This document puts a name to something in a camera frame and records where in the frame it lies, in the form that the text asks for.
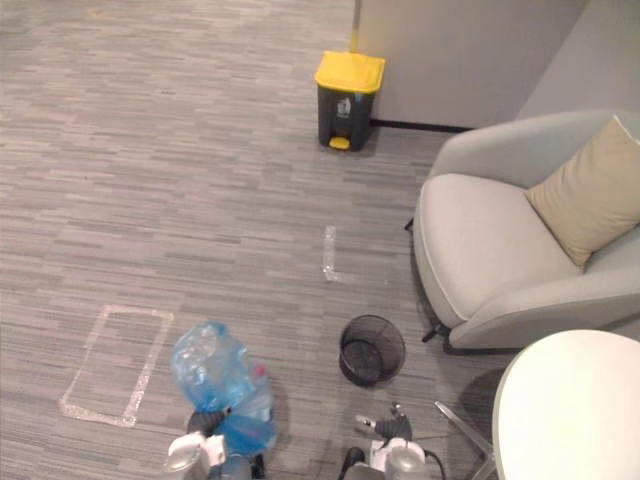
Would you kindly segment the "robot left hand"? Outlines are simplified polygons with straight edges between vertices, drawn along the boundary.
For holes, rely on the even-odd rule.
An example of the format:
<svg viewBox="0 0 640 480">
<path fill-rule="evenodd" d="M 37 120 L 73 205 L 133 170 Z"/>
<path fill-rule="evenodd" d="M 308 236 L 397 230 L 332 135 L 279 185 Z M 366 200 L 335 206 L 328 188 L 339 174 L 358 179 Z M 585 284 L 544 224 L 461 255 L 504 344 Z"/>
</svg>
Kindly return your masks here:
<svg viewBox="0 0 640 480">
<path fill-rule="evenodd" d="M 226 407 L 222 410 L 204 412 L 194 411 L 187 423 L 187 433 L 200 433 L 205 438 L 215 434 L 216 429 L 231 414 L 232 408 Z"/>
</svg>

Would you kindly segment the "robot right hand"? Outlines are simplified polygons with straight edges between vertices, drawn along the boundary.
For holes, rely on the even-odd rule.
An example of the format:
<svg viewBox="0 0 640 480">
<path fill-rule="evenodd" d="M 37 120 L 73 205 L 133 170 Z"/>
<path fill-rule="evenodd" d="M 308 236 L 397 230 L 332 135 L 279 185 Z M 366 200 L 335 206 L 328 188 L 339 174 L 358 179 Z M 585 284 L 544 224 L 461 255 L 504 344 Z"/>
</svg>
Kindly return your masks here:
<svg viewBox="0 0 640 480">
<path fill-rule="evenodd" d="M 413 440 L 411 422 L 400 403 L 393 403 L 390 407 L 390 419 L 373 419 L 365 415 L 355 416 L 356 425 L 366 432 L 375 433 L 385 440 L 400 438 L 406 441 Z"/>
</svg>

